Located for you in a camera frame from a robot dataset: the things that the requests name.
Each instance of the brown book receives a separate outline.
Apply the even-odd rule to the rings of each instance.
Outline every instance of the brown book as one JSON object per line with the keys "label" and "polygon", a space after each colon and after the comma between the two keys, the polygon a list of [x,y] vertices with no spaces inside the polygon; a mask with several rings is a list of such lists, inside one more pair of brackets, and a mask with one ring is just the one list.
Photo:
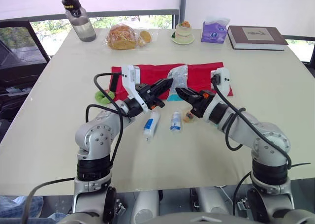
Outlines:
{"label": "brown book", "polygon": [[286,40],[275,27],[229,26],[233,49],[284,50]]}

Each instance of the gray water bottle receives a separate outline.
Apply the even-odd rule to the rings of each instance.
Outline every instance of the gray water bottle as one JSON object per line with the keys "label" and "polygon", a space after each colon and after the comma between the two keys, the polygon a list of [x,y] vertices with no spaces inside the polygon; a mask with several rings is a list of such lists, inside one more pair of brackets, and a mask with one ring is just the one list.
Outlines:
{"label": "gray water bottle", "polygon": [[72,24],[80,40],[91,42],[96,38],[95,31],[88,18],[86,10],[81,6],[79,0],[62,0],[65,15]]}

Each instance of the purple tissue box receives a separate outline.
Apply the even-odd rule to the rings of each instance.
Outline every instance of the purple tissue box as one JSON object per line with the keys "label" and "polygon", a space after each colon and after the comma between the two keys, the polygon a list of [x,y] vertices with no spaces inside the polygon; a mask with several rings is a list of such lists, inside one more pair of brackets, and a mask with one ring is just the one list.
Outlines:
{"label": "purple tissue box", "polygon": [[225,26],[218,23],[205,24],[203,22],[201,42],[223,43],[227,34]]}

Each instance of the white wall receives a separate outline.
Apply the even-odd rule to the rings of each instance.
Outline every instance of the white wall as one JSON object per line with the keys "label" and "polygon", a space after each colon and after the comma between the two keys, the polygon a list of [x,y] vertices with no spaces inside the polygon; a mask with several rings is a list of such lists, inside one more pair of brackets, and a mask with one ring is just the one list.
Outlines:
{"label": "white wall", "polygon": [[282,34],[315,37],[315,0],[187,0],[185,20],[201,28],[206,16],[230,25],[277,27]]}

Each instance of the book cover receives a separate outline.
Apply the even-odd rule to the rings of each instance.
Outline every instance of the book cover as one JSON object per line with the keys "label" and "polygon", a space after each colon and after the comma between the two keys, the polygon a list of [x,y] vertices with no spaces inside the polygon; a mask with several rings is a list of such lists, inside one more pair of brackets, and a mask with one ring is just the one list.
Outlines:
{"label": "book cover", "polygon": [[229,26],[236,43],[287,45],[275,27]]}

